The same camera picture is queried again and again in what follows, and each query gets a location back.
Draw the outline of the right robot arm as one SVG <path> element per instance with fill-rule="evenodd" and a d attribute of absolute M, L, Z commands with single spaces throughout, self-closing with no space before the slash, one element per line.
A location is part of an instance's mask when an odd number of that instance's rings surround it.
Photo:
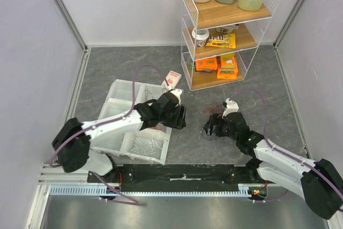
<path fill-rule="evenodd" d="M 342 177 L 330 161 L 303 158 L 277 146 L 251 130 L 239 112 L 211 114 L 203 129 L 209 136 L 232 139 L 243 154 L 252 157 L 253 165 L 245 169 L 250 182 L 276 183 L 326 220 L 342 211 Z"/>

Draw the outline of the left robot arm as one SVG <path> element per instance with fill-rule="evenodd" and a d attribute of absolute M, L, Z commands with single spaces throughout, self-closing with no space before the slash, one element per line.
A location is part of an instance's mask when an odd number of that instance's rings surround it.
<path fill-rule="evenodd" d="M 67 120 L 52 142 L 55 150 L 52 160 L 57 160 L 57 166 L 66 173 L 86 169 L 105 182 L 113 182 L 118 175 L 114 161 L 93 148 L 114 136 L 153 128 L 157 124 L 183 129 L 186 106 L 181 103 L 181 95 L 182 90 L 171 90 L 158 99 L 138 103 L 121 115 L 97 121 L 79 122 L 75 117 Z"/>

